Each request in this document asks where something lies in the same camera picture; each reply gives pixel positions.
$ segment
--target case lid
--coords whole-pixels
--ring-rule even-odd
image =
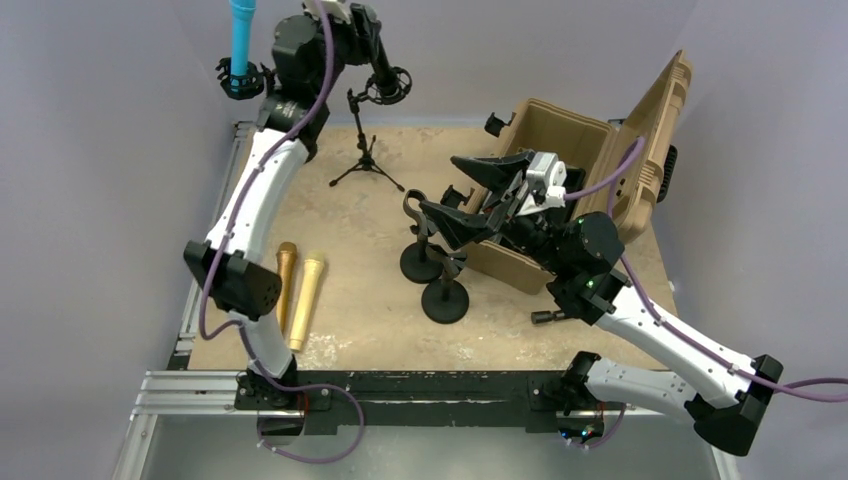
[[[645,231],[657,203],[666,154],[692,80],[692,65],[684,55],[683,50],[674,55],[621,125],[607,156],[601,159],[603,168],[593,168],[586,180],[586,185],[594,185],[606,178],[618,168],[622,155],[636,137],[645,137],[640,158],[610,187],[616,192],[613,219],[624,243]],[[583,199],[575,209],[575,216],[605,212],[608,195],[609,189],[604,189]]]

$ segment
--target table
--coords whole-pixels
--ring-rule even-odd
[[[450,157],[492,155],[496,141],[482,128],[368,127],[366,133],[377,135],[374,158],[381,167],[407,189],[422,190],[436,201],[450,184],[467,192],[473,183]],[[527,295],[469,269],[458,278],[471,297],[466,317],[453,325],[430,321],[420,306],[423,286],[407,281],[398,266],[401,251],[414,241],[412,220],[401,207],[404,194],[387,179],[364,172],[328,187],[359,157],[353,128],[326,128],[319,149],[292,182],[262,261],[276,270],[275,254],[284,241],[297,245],[301,260],[313,249],[326,254],[328,266],[299,368],[561,370],[580,350],[662,368],[635,346],[580,321],[532,325],[531,311],[555,309],[546,292]],[[627,253],[652,298],[676,312],[653,230],[628,245]],[[295,272],[290,314],[301,273]],[[226,319],[211,302],[207,312],[210,328]],[[198,336],[189,369],[241,370],[246,362],[231,329],[211,342]]]

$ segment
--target tan case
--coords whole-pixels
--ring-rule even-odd
[[[585,186],[594,185],[618,168],[618,162],[637,136],[646,143],[642,155],[616,183],[617,200],[613,219],[619,238],[633,241],[648,226],[663,180],[663,166],[692,80],[692,65],[677,52],[621,127],[564,110],[531,98],[516,109],[510,126],[500,134],[494,156],[522,150],[554,152],[571,167],[586,170]],[[463,207],[479,211],[488,191],[476,189]],[[577,201],[574,217],[606,211],[609,189]],[[535,295],[553,277],[533,260],[490,241],[470,244],[467,266],[494,277],[516,289]]]

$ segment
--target black microphone stand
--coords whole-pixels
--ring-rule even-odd
[[[352,167],[348,168],[347,171],[339,175],[336,179],[330,181],[330,186],[335,187],[338,185],[339,181],[346,177],[351,172],[374,172],[378,175],[382,175],[389,179],[390,182],[394,183],[398,190],[401,192],[405,191],[403,186],[395,181],[388,173],[386,173],[377,162],[374,161],[374,157],[371,156],[371,152],[374,150],[374,142],[377,141],[377,135],[371,137],[371,145],[368,145],[368,140],[365,137],[365,132],[362,131],[362,122],[359,119],[359,104],[365,101],[372,101],[377,103],[378,105],[382,104],[379,98],[376,99],[368,94],[369,87],[373,81],[369,81],[369,85],[366,87],[366,90],[358,95],[353,94],[353,89],[349,89],[347,91],[347,103],[350,107],[350,113],[353,114],[353,118],[356,121],[356,130],[357,130],[357,143],[356,148],[362,152],[362,156],[359,157],[359,160],[356,161]]]

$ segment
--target tripod leg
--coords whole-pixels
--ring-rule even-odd
[[[386,172],[385,172],[382,168],[380,168],[380,166],[379,166],[379,165],[375,164],[373,167],[371,167],[371,169],[372,169],[373,171],[377,172],[378,174],[380,174],[380,175],[382,175],[382,176],[384,176],[384,177],[388,178],[388,179],[389,179],[389,181],[390,181],[390,182],[392,182],[392,183],[394,183],[394,184],[395,184],[395,186],[398,188],[398,190],[400,190],[401,192],[403,192],[403,191],[405,191],[405,190],[406,190],[405,188],[403,188],[403,185],[401,185],[401,184],[397,183],[397,182],[395,181],[395,179],[394,179],[394,178],[392,178],[392,177],[391,177],[391,175],[389,175],[388,173],[386,173]]]
[[[356,172],[356,171],[359,171],[359,170],[362,170],[362,169],[361,169],[361,168],[359,168],[359,164],[357,163],[356,165],[354,165],[354,166],[352,166],[352,167],[348,168],[347,170],[345,170],[345,172],[344,172],[343,174],[339,175],[339,176],[338,176],[338,177],[336,177],[334,180],[330,180],[330,186],[331,186],[331,187],[335,187],[336,185],[338,185],[338,184],[339,184],[339,181],[340,181],[341,179],[343,179],[344,177],[346,177],[349,173],[351,173],[351,172]]]

